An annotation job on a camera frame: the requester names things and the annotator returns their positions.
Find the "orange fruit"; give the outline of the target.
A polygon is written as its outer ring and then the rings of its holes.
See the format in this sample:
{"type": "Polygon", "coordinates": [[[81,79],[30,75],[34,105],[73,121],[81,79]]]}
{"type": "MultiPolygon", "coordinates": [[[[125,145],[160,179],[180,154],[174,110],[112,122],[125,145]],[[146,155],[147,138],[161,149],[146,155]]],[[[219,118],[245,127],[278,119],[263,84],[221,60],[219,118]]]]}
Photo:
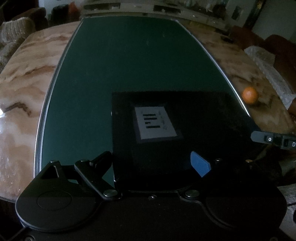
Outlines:
{"type": "Polygon", "coordinates": [[[254,105],[258,101],[258,98],[258,92],[253,87],[246,87],[242,92],[242,99],[246,104],[254,105]]]}

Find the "beige knitted blanket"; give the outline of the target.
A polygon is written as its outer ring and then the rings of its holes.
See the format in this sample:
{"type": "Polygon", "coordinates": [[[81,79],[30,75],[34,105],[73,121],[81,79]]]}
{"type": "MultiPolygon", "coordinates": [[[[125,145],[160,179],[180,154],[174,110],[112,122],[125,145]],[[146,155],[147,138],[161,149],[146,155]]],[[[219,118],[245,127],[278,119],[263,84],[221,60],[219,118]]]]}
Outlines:
{"type": "Polygon", "coordinates": [[[1,25],[1,72],[25,39],[35,32],[34,22],[27,17],[1,25]]]}

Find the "dark green desk mat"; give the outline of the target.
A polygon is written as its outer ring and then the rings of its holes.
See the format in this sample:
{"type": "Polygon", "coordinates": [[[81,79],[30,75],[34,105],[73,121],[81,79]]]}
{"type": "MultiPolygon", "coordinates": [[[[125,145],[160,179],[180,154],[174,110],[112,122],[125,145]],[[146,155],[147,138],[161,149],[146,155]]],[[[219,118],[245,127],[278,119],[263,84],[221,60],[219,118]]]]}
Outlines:
{"type": "Polygon", "coordinates": [[[248,110],[212,54],[179,21],[141,16],[84,18],[56,67],[43,104],[34,171],[112,149],[113,92],[222,90],[248,110]]]}

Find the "black box lid with label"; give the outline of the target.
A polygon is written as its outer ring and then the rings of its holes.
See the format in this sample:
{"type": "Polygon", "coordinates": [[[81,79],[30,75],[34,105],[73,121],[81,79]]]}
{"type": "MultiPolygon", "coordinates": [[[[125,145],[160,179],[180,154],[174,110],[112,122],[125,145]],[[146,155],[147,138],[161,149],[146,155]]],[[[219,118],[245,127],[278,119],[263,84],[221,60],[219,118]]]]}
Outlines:
{"type": "Polygon", "coordinates": [[[258,130],[224,92],[139,91],[112,95],[113,168],[123,193],[158,193],[195,185],[191,154],[238,160],[258,130]]]}

